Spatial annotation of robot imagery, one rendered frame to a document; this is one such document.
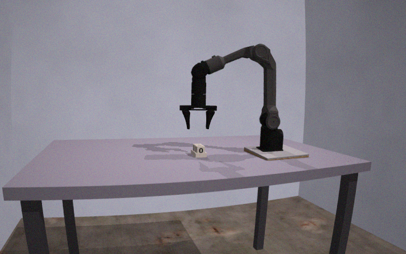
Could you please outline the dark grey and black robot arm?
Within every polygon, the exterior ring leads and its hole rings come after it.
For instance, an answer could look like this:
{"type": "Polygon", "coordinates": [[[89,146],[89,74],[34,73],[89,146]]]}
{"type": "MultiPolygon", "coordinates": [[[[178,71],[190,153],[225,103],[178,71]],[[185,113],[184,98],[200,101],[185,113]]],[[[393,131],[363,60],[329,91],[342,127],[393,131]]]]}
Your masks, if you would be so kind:
{"type": "Polygon", "coordinates": [[[249,58],[264,68],[264,99],[260,115],[261,136],[257,149],[263,152],[283,151],[283,131],[278,129],[280,118],[276,108],[276,62],[264,44],[249,46],[221,57],[219,55],[197,63],[192,68],[191,94],[206,94],[206,75],[224,69],[225,64],[249,58]]]}

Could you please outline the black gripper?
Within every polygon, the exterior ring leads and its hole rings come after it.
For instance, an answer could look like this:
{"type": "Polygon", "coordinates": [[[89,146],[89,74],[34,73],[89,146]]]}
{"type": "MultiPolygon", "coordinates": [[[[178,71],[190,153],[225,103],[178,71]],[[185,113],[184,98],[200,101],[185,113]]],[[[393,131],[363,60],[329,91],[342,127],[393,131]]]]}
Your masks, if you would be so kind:
{"type": "Polygon", "coordinates": [[[207,110],[206,111],[206,129],[209,129],[212,117],[217,111],[217,106],[206,105],[206,95],[191,94],[191,105],[180,105],[180,110],[185,117],[187,129],[190,129],[190,111],[189,110],[207,110]],[[203,109],[194,109],[203,108],[203,109]]]}

